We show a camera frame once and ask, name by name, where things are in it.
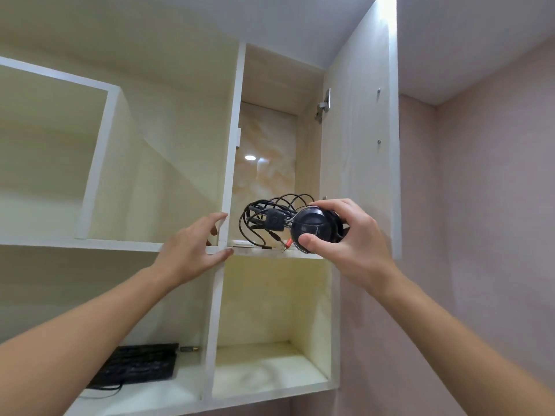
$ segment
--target wall cabinet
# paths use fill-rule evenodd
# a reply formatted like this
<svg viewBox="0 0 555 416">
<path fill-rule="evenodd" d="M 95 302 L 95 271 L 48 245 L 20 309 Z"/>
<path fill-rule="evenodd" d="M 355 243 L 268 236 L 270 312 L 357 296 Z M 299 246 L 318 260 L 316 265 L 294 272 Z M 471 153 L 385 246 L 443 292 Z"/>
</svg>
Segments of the wall cabinet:
<svg viewBox="0 0 555 416">
<path fill-rule="evenodd" d="M 225 211 L 207 251 L 235 256 L 124 340 L 200 352 L 181 353 L 170 380 L 77 399 L 67 414 L 177 416 L 337 388 L 337 270 L 251 247 L 237 222 L 247 202 L 285 192 L 350 197 L 400 256 L 396 1 L 377 0 L 326 71 L 153 1 L 88 0 L 111 17 L 90 27 L 70 0 L 36 2 L 7 0 L 32 27 L 2 20 L 0 341 L 115 286 L 172 233 Z M 65 12 L 72 31 L 49 34 L 45 11 Z"/>
</svg>

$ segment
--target headphones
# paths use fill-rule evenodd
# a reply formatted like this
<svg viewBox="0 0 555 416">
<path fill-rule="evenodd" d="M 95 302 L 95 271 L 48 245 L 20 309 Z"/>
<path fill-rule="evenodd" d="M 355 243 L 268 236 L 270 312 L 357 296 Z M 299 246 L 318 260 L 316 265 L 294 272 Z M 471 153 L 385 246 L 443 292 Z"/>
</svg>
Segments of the headphones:
<svg viewBox="0 0 555 416">
<path fill-rule="evenodd" d="M 285 194 L 269 200 L 257 200 L 248 204 L 239 218 L 239 231 L 247 241 L 258 247 L 270 249 L 266 240 L 256 231 L 266 231 L 277 242 L 284 245 L 283 251 L 295 244 L 304 253 L 309 251 L 299 244 L 303 233 L 311 233 L 326 242 L 340 242 L 344 235 L 343 223 L 338 214 L 331 210 L 309 206 L 305 198 L 314 198 L 309 194 Z M 243 227 L 250 230 L 260 242 L 255 242 L 243 232 Z M 289 228 L 291 239 L 284 242 L 275 232 Z"/>
</svg>

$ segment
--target person's left hand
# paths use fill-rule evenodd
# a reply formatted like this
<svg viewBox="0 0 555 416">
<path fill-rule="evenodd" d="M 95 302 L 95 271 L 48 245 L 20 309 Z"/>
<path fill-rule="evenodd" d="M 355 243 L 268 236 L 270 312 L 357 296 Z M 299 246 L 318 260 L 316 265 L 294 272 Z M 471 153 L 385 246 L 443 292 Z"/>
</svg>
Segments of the person's left hand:
<svg viewBox="0 0 555 416">
<path fill-rule="evenodd" d="M 150 268 L 169 277 L 177 287 L 224 262 L 233 254 L 231 248 L 208 255 L 206 245 L 210 245 L 207 241 L 210 234 L 218 234 L 216 223 L 226 217 L 227 213 L 212 213 L 178 231 L 162 246 Z"/>
</svg>

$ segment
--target open cabinet door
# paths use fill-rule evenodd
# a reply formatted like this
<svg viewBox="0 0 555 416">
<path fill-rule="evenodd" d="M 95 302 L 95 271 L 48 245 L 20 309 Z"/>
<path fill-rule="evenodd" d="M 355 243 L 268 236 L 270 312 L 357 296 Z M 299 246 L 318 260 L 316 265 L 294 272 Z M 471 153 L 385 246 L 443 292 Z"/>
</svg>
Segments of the open cabinet door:
<svg viewBox="0 0 555 416">
<path fill-rule="evenodd" d="M 397 2 L 376 0 L 324 76 L 320 193 L 351 198 L 401 258 Z"/>
</svg>

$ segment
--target person's right arm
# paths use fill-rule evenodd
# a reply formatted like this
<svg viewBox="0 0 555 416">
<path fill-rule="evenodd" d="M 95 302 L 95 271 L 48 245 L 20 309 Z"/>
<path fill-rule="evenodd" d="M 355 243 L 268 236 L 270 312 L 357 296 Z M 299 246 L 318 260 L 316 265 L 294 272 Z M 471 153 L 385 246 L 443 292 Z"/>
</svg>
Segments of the person's right arm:
<svg viewBox="0 0 555 416">
<path fill-rule="evenodd" d="M 299 242 L 376 298 L 468 415 L 555 415 L 552 391 L 500 356 L 400 272 L 378 224 L 356 203 L 312 204 L 334 210 L 351 228 L 339 244 L 309 234 Z"/>
</svg>

